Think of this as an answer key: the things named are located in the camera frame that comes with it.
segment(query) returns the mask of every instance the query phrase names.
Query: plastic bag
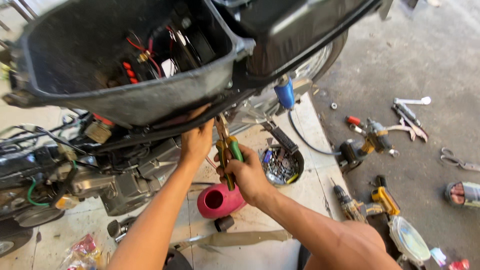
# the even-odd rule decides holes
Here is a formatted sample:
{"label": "plastic bag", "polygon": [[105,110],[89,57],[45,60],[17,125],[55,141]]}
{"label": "plastic bag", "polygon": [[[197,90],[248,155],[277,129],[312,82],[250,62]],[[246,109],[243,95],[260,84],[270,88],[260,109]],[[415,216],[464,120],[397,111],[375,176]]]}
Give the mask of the plastic bag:
{"label": "plastic bag", "polygon": [[101,252],[88,233],[67,250],[67,257],[60,264],[59,270],[96,270],[100,264]]}

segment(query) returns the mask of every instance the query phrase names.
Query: green cable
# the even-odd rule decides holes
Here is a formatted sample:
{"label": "green cable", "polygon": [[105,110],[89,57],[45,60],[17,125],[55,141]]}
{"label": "green cable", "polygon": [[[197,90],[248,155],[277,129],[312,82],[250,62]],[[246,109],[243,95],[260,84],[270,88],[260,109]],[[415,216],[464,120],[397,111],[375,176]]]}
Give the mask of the green cable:
{"label": "green cable", "polygon": [[28,193],[27,193],[27,199],[28,201],[33,204],[33,205],[37,205],[37,206],[49,206],[50,204],[49,203],[36,203],[32,200],[32,191],[36,185],[36,181],[35,181],[35,178],[32,177],[32,185],[30,186],[30,188],[28,189]]}

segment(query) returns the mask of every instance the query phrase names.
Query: pliers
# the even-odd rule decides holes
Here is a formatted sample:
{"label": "pliers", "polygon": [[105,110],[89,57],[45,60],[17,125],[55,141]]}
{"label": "pliers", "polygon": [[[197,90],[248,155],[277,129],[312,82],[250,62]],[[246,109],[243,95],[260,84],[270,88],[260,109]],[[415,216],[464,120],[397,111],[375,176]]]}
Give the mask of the pliers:
{"label": "pliers", "polygon": [[[220,138],[215,144],[218,150],[220,167],[225,168],[227,166],[227,149],[230,149],[234,159],[243,162],[243,156],[239,149],[239,142],[235,136],[230,136],[230,132],[227,128],[227,120],[223,113],[215,117],[215,127],[218,132],[218,137]],[[234,177],[235,176],[230,173],[225,174],[229,191],[235,189]]]}

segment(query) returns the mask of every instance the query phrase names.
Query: pink plastic bottle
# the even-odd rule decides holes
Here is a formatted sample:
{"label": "pink plastic bottle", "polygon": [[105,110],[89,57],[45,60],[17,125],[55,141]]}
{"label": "pink plastic bottle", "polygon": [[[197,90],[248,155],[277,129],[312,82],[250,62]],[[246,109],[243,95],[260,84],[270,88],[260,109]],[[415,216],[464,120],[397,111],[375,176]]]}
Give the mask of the pink plastic bottle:
{"label": "pink plastic bottle", "polygon": [[215,184],[202,191],[197,199],[198,211],[206,219],[218,219],[247,205],[236,186],[229,191],[226,184]]}

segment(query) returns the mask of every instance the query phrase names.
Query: leg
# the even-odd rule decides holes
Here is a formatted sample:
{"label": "leg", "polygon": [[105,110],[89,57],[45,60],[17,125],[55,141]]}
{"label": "leg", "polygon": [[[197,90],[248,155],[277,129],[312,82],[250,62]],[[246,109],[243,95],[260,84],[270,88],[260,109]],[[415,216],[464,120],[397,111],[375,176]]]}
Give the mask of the leg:
{"label": "leg", "polygon": [[[382,250],[385,250],[385,244],[382,237],[370,225],[360,223],[357,221],[344,221],[343,224],[349,227],[351,230],[355,231],[356,233],[365,236],[365,238],[370,239],[374,244],[376,244]],[[324,264],[314,256],[310,256],[304,269],[316,270],[316,269],[322,269],[322,268],[324,268]]]}

